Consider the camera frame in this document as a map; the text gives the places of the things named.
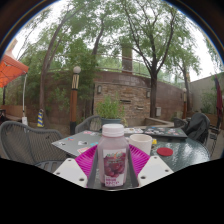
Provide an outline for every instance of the green leaves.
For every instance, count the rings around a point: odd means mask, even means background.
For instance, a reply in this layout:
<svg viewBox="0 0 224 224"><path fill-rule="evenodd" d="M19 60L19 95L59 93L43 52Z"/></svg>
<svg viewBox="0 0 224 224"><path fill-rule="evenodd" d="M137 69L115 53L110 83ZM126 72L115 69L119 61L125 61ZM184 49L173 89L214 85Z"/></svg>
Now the green leaves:
<svg viewBox="0 0 224 224"><path fill-rule="evenodd" d="M102 118L107 119L124 118L124 106L121 105L117 94L115 99L111 99L110 96L105 96L104 101L99 102L97 104L96 112Z"/></svg>

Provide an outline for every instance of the street lamp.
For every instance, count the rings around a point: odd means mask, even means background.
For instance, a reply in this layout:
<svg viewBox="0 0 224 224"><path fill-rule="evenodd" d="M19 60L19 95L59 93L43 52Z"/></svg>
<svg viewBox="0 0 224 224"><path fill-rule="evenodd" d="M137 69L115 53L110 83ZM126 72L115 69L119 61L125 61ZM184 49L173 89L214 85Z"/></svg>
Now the street lamp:
<svg viewBox="0 0 224 224"><path fill-rule="evenodd" d="M183 92L184 92L184 110L183 110L182 119L186 119L186 116L187 116L187 96L186 96L187 89L183 88Z"/></svg>
<svg viewBox="0 0 224 224"><path fill-rule="evenodd" d="M74 67L73 69L73 79L72 79L72 90L70 96L70 134L75 134L76 127L76 107L77 107L77 95L78 95L78 86L79 86L79 73L81 68L79 66Z"/></svg>

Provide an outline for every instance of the red awning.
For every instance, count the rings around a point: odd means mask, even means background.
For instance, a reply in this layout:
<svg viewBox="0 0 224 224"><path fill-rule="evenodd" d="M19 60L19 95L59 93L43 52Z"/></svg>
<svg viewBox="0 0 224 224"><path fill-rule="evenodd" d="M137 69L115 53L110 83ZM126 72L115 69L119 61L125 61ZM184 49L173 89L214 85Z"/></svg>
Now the red awning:
<svg viewBox="0 0 224 224"><path fill-rule="evenodd" d="M26 74L28 69L28 66L13 57L11 50L7 51L0 63L0 87L6 86L18 76Z"/></svg>

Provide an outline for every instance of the white cup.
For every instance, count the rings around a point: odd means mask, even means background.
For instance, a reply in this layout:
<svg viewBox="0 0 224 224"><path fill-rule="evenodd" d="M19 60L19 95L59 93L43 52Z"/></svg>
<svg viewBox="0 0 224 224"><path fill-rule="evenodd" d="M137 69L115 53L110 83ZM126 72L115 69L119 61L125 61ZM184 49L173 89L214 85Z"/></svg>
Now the white cup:
<svg viewBox="0 0 224 224"><path fill-rule="evenodd" d="M152 149L152 137L145 134L133 134L129 138L129 144L150 155Z"/></svg>

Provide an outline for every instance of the chair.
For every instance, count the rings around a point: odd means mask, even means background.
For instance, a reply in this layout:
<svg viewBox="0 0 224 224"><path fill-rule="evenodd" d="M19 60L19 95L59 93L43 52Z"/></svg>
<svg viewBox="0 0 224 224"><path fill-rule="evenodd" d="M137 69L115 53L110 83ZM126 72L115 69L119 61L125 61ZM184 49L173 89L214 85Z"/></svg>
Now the chair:
<svg viewBox="0 0 224 224"><path fill-rule="evenodd" d="M85 130L99 131L101 129L101 118L99 115L93 115L86 118L82 123L76 126L75 134Z"/></svg>
<svg viewBox="0 0 224 224"><path fill-rule="evenodd" d="M209 126L210 120L205 114L195 113L192 116L185 133L189 138L206 145Z"/></svg>
<svg viewBox="0 0 224 224"><path fill-rule="evenodd" d="M186 121L184 121L180 118L177 118L177 117L173 118L173 122L174 122L174 127L175 128L181 128L184 132L186 131L187 126L188 126L188 122L186 122Z"/></svg>
<svg viewBox="0 0 224 224"><path fill-rule="evenodd" d="M218 135L219 133L221 132L221 117L218 117L218 120L217 120L217 124L216 126L214 125L210 125L209 129L211 130L211 132L213 134L210 134L209 135L209 138L210 139L213 139L213 145L212 145L212 149L211 149L211 156L214 152L214 149L215 149L215 145L216 145L216 141L217 141L217 138L218 138Z"/></svg>
<svg viewBox="0 0 224 224"><path fill-rule="evenodd" d="M0 146L6 159L37 166L53 173L68 155L52 145L62 139L57 130L34 129L15 121L0 127Z"/></svg>

